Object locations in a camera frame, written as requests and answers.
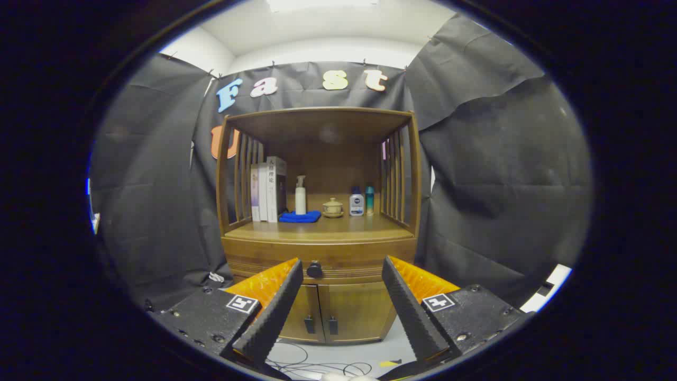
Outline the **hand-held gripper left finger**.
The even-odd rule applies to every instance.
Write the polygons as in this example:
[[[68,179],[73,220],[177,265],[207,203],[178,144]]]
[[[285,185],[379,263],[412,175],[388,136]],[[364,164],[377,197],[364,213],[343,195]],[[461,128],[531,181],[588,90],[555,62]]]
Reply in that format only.
[[[292,258],[226,289],[203,287],[152,317],[203,352],[261,370],[302,282]]]

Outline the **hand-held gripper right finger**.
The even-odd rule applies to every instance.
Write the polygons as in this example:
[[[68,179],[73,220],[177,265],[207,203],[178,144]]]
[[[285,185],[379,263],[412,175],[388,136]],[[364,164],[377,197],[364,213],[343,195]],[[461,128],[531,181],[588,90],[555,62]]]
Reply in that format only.
[[[532,316],[483,285],[459,287],[393,256],[384,259],[382,279],[415,356],[401,370],[426,371],[477,352]]]

